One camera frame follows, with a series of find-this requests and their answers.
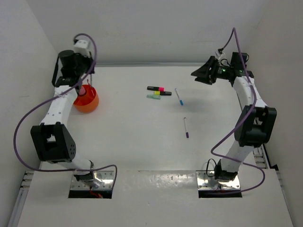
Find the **white pen blue cap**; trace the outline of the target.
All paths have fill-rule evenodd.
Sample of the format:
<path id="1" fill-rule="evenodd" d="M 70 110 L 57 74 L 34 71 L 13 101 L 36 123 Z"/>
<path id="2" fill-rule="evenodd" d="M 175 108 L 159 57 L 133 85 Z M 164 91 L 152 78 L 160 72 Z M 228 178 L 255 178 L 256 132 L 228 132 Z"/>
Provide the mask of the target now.
<path id="1" fill-rule="evenodd" d="M 179 103 L 181 104 L 181 106 L 183 106 L 184 104 L 183 104 L 183 101 L 182 101 L 182 99 L 181 99 L 181 97 L 180 97 L 180 95 L 179 95 L 179 93 L 178 93 L 178 89 L 177 89 L 177 88 L 175 88 L 175 93 L 176 93 L 176 95 L 177 95 L 177 98 L 178 98 L 178 100 L 179 100 Z"/>

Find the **pink glue stick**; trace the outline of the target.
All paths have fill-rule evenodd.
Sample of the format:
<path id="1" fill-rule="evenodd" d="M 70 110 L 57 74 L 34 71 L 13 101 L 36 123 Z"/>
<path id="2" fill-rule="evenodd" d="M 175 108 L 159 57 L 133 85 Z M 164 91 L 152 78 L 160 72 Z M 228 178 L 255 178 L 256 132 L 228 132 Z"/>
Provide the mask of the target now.
<path id="1" fill-rule="evenodd" d="M 85 87 L 81 87 L 79 90 L 79 96 L 84 96 L 86 94 L 86 89 Z"/>

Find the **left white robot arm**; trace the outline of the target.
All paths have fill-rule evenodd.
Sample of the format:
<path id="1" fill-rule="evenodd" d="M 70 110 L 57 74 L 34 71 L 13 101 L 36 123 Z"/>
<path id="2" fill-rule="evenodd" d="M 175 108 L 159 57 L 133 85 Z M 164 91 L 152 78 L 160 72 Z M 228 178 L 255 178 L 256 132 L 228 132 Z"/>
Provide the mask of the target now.
<path id="1" fill-rule="evenodd" d="M 92 67 L 92 55 L 89 50 L 75 48 L 60 52 L 57 60 L 62 63 L 62 76 L 57 77 L 59 68 L 55 67 L 52 79 L 55 99 L 41 123 L 31 128 L 34 147 L 40 161 L 75 169 L 78 182 L 97 187 L 102 181 L 97 179 L 93 162 L 76 153 L 76 143 L 67 129 L 72 107 L 90 113 L 99 104 L 95 88 L 80 81 Z"/>

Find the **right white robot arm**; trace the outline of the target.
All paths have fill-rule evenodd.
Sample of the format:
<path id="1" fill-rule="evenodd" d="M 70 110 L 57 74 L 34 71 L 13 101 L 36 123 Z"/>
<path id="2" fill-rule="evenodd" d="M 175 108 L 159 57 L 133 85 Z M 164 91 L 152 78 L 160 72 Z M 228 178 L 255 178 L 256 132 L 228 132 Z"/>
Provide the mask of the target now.
<path id="1" fill-rule="evenodd" d="M 269 107 L 260 97 L 252 72 L 246 70 L 248 59 L 247 53 L 233 52 L 230 64 L 224 66 L 215 56 L 211 56 L 203 66 L 191 73 L 196 81 L 208 85 L 214 84 L 217 79 L 227 80 L 241 106 L 241 115 L 232 130 L 234 143 L 214 168 L 214 178 L 219 181 L 233 180 L 253 149 L 268 143 L 277 116 L 277 110 Z"/>

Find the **white pen purple cap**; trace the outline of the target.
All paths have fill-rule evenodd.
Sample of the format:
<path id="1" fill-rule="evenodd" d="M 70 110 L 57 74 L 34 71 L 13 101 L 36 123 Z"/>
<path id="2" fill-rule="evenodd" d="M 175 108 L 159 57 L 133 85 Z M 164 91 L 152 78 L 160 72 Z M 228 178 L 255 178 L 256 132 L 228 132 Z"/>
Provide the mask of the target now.
<path id="1" fill-rule="evenodd" d="M 189 132 L 188 132 L 188 128 L 187 128 L 187 118 L 184 117 L 183 121 L 184 121 L 186 138 L 189 139 Z"/>

